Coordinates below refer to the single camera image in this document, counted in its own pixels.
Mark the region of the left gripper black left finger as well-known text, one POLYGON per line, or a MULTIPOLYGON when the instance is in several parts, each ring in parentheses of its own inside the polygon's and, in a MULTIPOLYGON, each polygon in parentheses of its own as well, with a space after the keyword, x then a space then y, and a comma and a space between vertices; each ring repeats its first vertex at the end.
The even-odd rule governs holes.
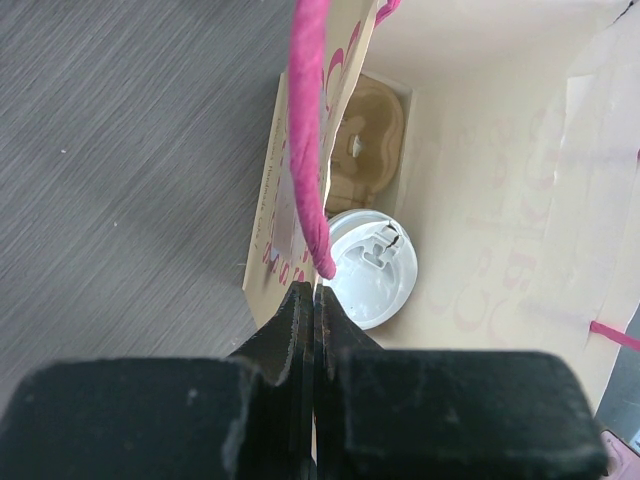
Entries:
POLYGON ((313 290, 224 358, 50 364, 1 419, 5 479, 310 479, 313 290))

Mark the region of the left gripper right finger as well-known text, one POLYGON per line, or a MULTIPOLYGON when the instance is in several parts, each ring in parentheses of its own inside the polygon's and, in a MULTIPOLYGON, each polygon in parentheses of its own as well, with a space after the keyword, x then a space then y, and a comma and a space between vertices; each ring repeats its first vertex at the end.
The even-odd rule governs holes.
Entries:
POLYGON ((537 351, 387 350, 314 298, 321 479, 597 479, 607 454, 565 362, 537 351))

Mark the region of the pink paper gift bag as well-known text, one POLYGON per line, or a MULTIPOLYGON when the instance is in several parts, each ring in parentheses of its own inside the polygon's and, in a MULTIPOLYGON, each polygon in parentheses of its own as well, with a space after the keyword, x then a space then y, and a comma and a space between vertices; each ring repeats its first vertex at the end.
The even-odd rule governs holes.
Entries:
POLYGON ((243 290, 258 325, 335 276, 331 154, 360 75, 405 115, 370 210, 418 261, 386 347, 540 350, 593 406, 639 302, 635 1, 298 1, 243 290))

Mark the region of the cardboard cup carrier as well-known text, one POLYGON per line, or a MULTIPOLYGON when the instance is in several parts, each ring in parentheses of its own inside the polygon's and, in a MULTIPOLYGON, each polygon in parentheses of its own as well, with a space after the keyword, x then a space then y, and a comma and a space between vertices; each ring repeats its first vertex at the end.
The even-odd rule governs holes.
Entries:
POLYGON ((331 154, 328 216, 373 206, 396 174, 404 130, 404 110, 395 92, 360 75, 331 154))

